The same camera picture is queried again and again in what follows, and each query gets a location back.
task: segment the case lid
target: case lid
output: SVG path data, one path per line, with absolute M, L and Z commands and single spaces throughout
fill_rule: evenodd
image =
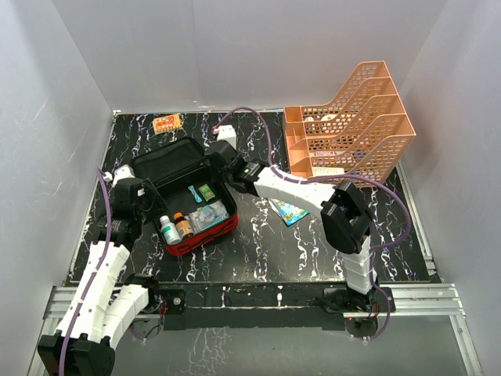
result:
M 183 137 L 134 158 L 129 165 L 136 177 L 161 183 L 163 180 L 174 179 L 177 174 L 204 160 L 204 148 L 192 137 Z

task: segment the black marble table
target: black marble table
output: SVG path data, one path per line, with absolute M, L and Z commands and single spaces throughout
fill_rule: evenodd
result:
M 182 114 L 182 129 L 155 136 L 152 120 L 161 115 L 163 114 L 119 115 L 114 123 L 103 170 L 112 172 L 127 164 L 133 157 L 184 136 L 191 136 L 207 147 L 215 141 L 211 127 L 224 114 Z M 275 161 L 287 170 L 282 115 L 277 112 L 263 113 L 275 140 Z M 239 152 L 245 158 L 259 157 L 265 160 L 267 144 L 263 126 L 258 119 L 249 113 L 238 113 L 229 123 L 238 127 Z M 400 197 L 404 197 L 396 170 L 390 174 L 386 184 Z M 153 225 L 144 226 L 142 236 L 136 241 L 131 257 L 122 269 L 121 280 L 130 273 L 155 275 L 160 282 L 298 282 L 344 279 L 342 258 L 326 242 L 322 223 L 318 219 L 308 215 L 287 227 L 266 199 L 243 195 L 234 190 L 231 192 L 239 213 L 239 225 L 232 233 L 193 253 L 174 257 L 160 243 Z M 371 229 L 373 244 L 398 237 L 405 223 L 394 201 L 375 188 L 366 188 L 363 192 L 376 212 L 377 219 Z M 102 194 L 97 189 L 67 284 L 77 283 L 81 279 L 92 239 L 92 224 L 103 207 Z M 411 236 L 400 246 L 378 252 L 376 270 L 381 280 L 387 282 L 430 280 L 414 228 Z

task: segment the blue packet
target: blue packet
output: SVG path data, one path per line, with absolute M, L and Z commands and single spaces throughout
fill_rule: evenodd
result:
M 308 211 L 288 204 L 287 202 L 276 200 L 274 198 L 270 198 L 268 201 L 272 210 L 278 214 L 288 226 L 295 224 L 299 219 L 309 214 Z

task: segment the orange desk organizer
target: orange desk organizer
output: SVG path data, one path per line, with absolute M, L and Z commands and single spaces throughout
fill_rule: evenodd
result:
M 342 168 L 380 183 L 416 136 L 384 61 L 360 63 L 330 103 L 285 107 L 283 128 L 292 174 Z

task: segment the blue item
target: blue item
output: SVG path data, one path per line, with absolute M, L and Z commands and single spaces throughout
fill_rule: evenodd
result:
M 198 195 L 198 193 L 195 191 L 195 187 L 194 186 L 189 186 L 188 189 L 192 193 L 193 197 L 195 197 L 195 201 L 196 201 L 197 204 L 199 204 L 200 202 L 202 202 L 202 197 L 200 197 Z
M 273 211 L 280 215 L 286 225 L 290 226 L 296 223 L 299 219 L 305 217 L 309 212 L 304 209 L 298 208 L 287 202 L 276 200 L 274 198 L 269 199 L 269 203 Z

